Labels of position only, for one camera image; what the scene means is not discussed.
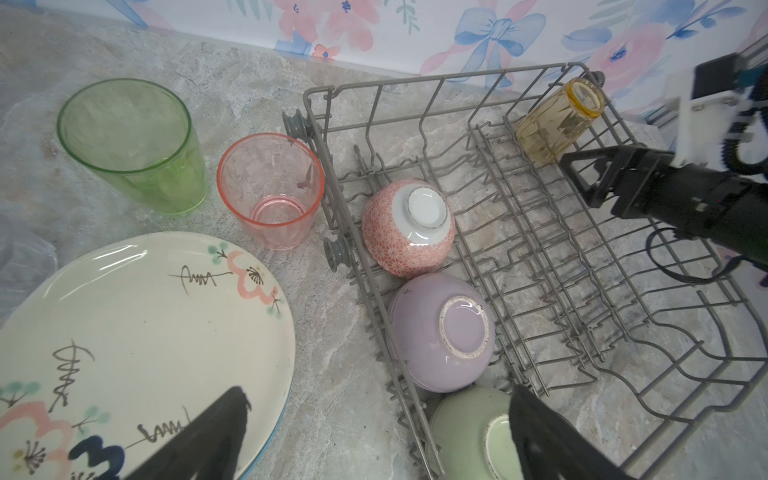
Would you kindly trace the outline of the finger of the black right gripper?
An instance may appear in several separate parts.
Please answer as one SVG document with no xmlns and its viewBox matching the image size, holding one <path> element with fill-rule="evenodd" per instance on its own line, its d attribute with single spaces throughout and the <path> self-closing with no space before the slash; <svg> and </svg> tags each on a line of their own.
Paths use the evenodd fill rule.
<svg viewBox="0 0 768 480">
<path fill-rule="evenodd" d="M 593 167 L 598 178 L 585 190 L 585 200 L 590 207 L 601 207 L 608 194 L 616 190 L 625 175 L 629 160 L 628 152 L 602 152 L 596 156 Z"/>
<path fill-rule="evenodd" d="M 564 154 L 559 167 L 575 186 L 619 186 L 644 154 L 644 147 L 632 145 L 580 150 Z M 596 172 L 597 179 L 588 180 L 581 169 Z"/>
</svg>

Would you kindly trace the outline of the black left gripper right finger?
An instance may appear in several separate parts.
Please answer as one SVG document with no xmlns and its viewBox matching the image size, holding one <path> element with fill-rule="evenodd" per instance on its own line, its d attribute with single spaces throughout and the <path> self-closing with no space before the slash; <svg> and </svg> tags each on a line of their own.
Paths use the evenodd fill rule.
<svg viewBox="0 0 768 480">
<path fill-rule="evenodd" d="M 515 385 L 509 420 L 525 479 L 618 480 L 629 476 L 534 393 Z"/>
</svg>

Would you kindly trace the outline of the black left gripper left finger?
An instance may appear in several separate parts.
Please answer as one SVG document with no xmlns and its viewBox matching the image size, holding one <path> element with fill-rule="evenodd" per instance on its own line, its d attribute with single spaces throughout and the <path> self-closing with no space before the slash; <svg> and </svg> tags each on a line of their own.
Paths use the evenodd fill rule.
<svg viewBox="0 0 768 480">
<path fill-rule="evenodd" d="M 233 386 L 146 462 L 130 479 L 233 479 L 251 405 Z"/>
</svg>

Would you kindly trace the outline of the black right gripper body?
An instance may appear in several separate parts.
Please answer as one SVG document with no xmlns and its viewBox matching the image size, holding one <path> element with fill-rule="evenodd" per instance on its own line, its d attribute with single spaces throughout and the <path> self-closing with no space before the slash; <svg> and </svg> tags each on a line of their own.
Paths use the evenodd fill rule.
<svg viewBox="0 0 768 480">
<path fill-rule="evenodd" d="M 618 148 L 612 214 L 661 221 L 766 266 L 767 185 L 695 164 L 676 168 L 671 160 L 665 151 Z"/>
</svg>

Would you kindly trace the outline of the cream flamingo plate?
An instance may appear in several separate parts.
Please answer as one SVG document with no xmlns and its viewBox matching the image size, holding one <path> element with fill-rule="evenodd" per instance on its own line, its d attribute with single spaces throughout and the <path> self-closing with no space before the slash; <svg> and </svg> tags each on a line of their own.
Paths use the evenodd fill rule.
<svg viewBox="0 0 768 480">
<path fill-rule="evenodd" d="M 215 237 L 106 246 L 40 285 L 1 330 L 1 475 L 124 479 L 233 386 L 248 468 L 291 388 L 295 327 L 275 276 Z"/>
</svg>

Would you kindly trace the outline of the pink glass tumbler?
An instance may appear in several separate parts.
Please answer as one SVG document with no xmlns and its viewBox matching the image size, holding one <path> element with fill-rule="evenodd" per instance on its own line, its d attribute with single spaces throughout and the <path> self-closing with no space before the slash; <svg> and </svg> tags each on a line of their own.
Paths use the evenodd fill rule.
<svg viewBox="0 0 768 480">
<path fill-rule="evenodd" d="M 325 172 L 302 141 L 258 133 L 226 150 L 216 184 L 227 208 L 257 243 L 290 250 L 312 229 L 324 195 Z"/>
</svg>

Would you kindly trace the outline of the green glass tumbler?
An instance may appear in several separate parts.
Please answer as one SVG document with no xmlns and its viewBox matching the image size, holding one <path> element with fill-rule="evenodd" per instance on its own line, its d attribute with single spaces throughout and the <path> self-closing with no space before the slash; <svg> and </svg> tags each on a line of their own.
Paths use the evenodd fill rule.
<svg viewBox="0 0 768 480">
<path fill-rule="evenodd" d="M 158 212 L 187 213 L 207 197 L 190 112 L 161 85 L 116 78 L 84 87 L 62 106 L 56 131 L 74 160 Z"/>
</svg>

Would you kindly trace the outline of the watermelon plate blue rim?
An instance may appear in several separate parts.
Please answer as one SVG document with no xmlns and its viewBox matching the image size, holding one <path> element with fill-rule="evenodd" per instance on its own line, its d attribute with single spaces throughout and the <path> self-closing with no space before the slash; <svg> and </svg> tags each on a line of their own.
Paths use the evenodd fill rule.
<svg viewBox="0 0 768 480">
<path fill-rule="evenodd" d="M 270 436 L 269 436 L 269 437 L 268 437 L 268 439 L 265 441 L 264 445 L 262 446 L 262 448 L 260 449 L 260 451 L 258 452 L 258 454 L 257 454 L 257 455 L 254 457 L 254 459 L 253 459 L 253 460 L 250 462 L 250 464 L 248 465 L 248 468 L 247 468 L 247 469 L 245 469 L 245 470 L 244 470 L 244 471 L 243 471 L 243 472 L 242 472 L 242 473 L 239 475 L 239 477 L 237 478 L 238 480 L 244 480 L 244 479 L 247 479 L 247 478 L 248 478 L 248 476 L 249 476 L 249 475 L 250 475 L 250 474 L 251 474 L 251 473 L 254 471 L 254 469 L 255 469 L 256 465 L 257 465 L 257 464 L 259 463 L 259 461 L 262 459 L 262 457 L 264 456 L 265 452 L 268 450 L 268 448 L 269 448 L 270 444 L 272 443 L 273 439 L 275 438 L 275 436 L 276 436 L 276 434 L 277 434 L 277 432 L 278 432 L 278 430 L 279 430 L 280 424 L 281 424 L 281 422 L 282 422 L 282 420 L 283 420 L 283 418 L 284 418 L 284 415 L 285 415 L 285 411 L 286 411 L 286 409 L 287 409 L 287 404 L 288 404 L 288 400 L 289 400 L 289 398 L 290 398 L 290 389 L 289 389 L 289 391 L 288 391 L 288 395 L 286 396 L 286 400 L 285 400 L 285 402 L 284 402 L 284 404 L 283 404 L 283 408 L 282 408 L 282 411 L 281 411 L 281 413 L 280 413 L 280 416 L 278 417 L 278 420 L 276 421 L 276 423 L 275 423 L 275 425 L 274 425 L 274 428 L 273 428 L 272 432 L 270 433 Z"/>
</svg>

